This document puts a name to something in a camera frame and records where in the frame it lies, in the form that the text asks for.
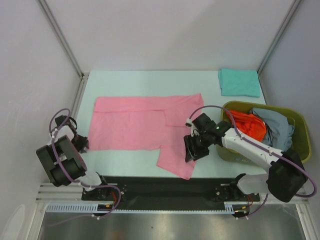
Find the pink t shirt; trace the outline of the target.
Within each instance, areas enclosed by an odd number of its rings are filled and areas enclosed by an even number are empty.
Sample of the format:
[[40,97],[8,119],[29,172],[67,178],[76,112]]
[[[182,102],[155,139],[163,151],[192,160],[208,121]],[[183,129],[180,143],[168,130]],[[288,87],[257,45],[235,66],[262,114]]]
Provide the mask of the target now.
[[182,179],[191,178],[196,163],[185,161],[184,136],[200,93],[180,96],[126,96],[96,99],[88,131],[89,150],[160,150],[157,167]]

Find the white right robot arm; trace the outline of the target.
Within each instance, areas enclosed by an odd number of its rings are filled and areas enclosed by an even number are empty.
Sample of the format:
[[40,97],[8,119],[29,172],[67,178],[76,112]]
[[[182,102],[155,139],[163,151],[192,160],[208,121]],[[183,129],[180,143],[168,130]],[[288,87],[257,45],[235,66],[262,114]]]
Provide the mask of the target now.
[[256,175],[242,173],[235,178],[230,194],[237,201],[249,194],[265,193],[288,203],[308,180],[296,152],[267,146],[240,132],[228,121],[215,123],[202,113],[194,120],[187,119],[186,126],[191,129],[183,138],[186,162],[208,156],[209,147],[217,145],[235,151],[265,171]]

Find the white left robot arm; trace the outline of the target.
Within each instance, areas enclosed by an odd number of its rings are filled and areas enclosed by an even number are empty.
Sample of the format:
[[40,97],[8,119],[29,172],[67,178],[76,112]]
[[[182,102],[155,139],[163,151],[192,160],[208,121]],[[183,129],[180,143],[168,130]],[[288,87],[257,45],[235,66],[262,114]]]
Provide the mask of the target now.
[[89,140],[77,133],[77,122],[66,115],[55,117],[56,128],[51,130],[53,140],[36,150],[36,155],[55,187],[79,183],[87,192],[100,200],[110,196],[111,188],[107,181],[97,172],[87,169],[81,153],[89,149]]

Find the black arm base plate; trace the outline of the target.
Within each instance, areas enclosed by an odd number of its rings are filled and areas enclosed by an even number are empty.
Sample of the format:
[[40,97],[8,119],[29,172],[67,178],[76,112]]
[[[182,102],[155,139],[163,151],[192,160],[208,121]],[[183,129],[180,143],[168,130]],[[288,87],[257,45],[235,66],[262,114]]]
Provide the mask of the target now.
[[245,195],[233,178],[124,177],[103,176],[109,185],[120,189],[100,188],[82,192],[83,201],[111,201],[121,197],[118,206],[127,208],[208,209],[225,202],[243,205],[260,201],[258,194]]

